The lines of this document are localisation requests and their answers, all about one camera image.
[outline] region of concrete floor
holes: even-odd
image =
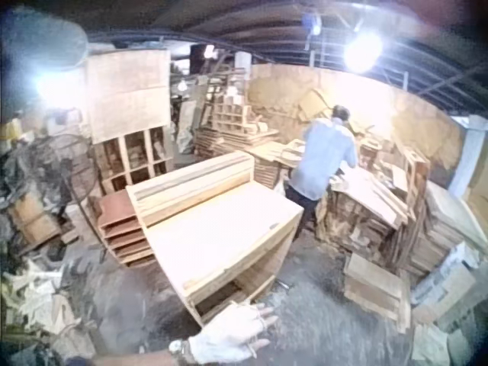
[[[98,325],[100,336],[94,342],[99,353],[160,350],[173,339],[198,332],[158,265],[130,270],[110,255],[99,264],[99,255],[97,245],[78,242],[65,257],[73,307],[85,321]],[[304,231],[279,274],[291,289],[276,284],[262,299],[280,316],[266,335],[271,345],[242,364],[407,364],[412,333],[398,334],[393,322],[344,298],[344,262],[343,254]]]

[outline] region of wristwatch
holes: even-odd
[[[191,354],[190,343],[188,341],[177,339],[169,344],[168,350],[181,366],[197,364]]]

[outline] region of person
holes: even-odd
[[[231,303],[216,315],[197,335],[175,340],[169,349],[141,355],[72,358],[66,366],[177,366],[187,364],[236,363],[256,356],[269,344],[258,339],[259,333],[276,323],[273,308],[264,304]]]
[[[354,136],[343,126],[348,119],[349,110],[336,105],[330,120],[313,120],[304,134],[306,145],[303,158],[292,171],[285,190],[286,198],[303,207],[295,239],[312,217],[329,185],[330,177],[337,172],[342,160],[351,168],[358,164]]]

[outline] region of blue shirt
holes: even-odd
[[[319,118],[305,132],[305,153],[291,173],[290,185],[295,191],[317,201],[322,198],[329,179],[337,172],[342,160],[351,168],[358,164],[358,155],[351,131],[342,120]]]

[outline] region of forearm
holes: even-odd
[[[168,350],[139,355],[101,357],[92,360],[95,366],[178,366]]]

